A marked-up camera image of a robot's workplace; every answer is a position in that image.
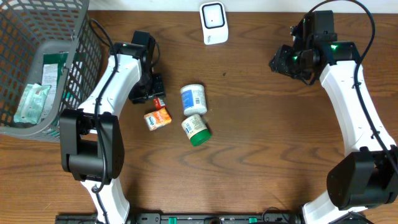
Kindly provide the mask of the pale green wipes packet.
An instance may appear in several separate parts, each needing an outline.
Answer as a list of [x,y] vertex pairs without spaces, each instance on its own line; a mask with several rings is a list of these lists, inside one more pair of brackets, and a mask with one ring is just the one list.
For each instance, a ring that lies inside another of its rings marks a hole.
[[14,115],[14,122],[37,124],[49,90],[50,85],[27,84]]

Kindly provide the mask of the green white package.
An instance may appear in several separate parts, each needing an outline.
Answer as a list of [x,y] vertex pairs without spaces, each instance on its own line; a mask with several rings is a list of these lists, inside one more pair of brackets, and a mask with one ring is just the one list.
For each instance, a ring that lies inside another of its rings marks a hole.
[[59,78],[62,76],[62,69],[65,65],[67,57],[68,52],[60,52],[57,54],[44,54],[41,85],[49,86],[50,89],[47,94],[47,98],[39,121],[43,121],[50,114],[53,103],[55,101]]

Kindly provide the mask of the white jar blue label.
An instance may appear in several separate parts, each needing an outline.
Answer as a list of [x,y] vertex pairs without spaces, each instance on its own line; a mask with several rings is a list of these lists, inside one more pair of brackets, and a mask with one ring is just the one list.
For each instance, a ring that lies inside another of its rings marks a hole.
[[205,87],[199,84],[186,85],[180,89],[185,116],[203,115],[207,110]]

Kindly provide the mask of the orange small box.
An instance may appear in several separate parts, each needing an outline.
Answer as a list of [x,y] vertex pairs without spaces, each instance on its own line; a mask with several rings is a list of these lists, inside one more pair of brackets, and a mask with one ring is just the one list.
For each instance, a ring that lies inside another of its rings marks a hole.
[[145,114],[144,120],[150,131],[161,128],[172,122],[172,118],[165,108]]

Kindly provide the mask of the red white small packet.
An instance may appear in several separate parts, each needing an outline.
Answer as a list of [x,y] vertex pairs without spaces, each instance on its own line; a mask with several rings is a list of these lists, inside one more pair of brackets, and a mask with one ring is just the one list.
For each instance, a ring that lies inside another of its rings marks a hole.
[[165,102],[161,98],[155,98],[155,99],[153,99],[153,102],[156,107],[156,110],[161,110],[162,108],[166,107]]

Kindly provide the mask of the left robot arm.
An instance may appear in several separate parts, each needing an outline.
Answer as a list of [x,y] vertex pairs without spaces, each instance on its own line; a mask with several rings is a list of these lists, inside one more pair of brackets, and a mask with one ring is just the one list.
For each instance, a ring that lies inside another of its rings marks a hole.
[[165,96],[154,73],[159,45],[148,32],[135,31],[130,43],[110,45],[108,66],[91,95],[76,109],[60,115],[62,168],[89,192],[94,215],[58,215],[56,223],[129,223],[130,203],[120,173],[124,144],[119,116],[127,102],[145,103]]

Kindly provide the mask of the green lid jar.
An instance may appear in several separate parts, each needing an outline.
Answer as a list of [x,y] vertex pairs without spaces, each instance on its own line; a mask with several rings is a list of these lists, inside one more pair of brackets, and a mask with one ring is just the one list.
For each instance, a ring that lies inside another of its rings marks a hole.
[[199,114],[194,114],[182,122],[182,128],[193,146],[200,146],[211,138],[211,133]]

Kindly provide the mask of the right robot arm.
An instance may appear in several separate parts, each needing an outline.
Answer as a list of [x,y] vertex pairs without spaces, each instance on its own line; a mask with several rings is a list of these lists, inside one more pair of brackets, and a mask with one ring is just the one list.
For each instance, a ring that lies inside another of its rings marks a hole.
[[326,190],[302,207],[302,223],[334,223],[397,198],[397,144],[381,122],[364,82],[354,43],[340,41],[331,11],[310,11],[291,28],[269,66],[325,89],[343,136],[345,156],[326,178]]

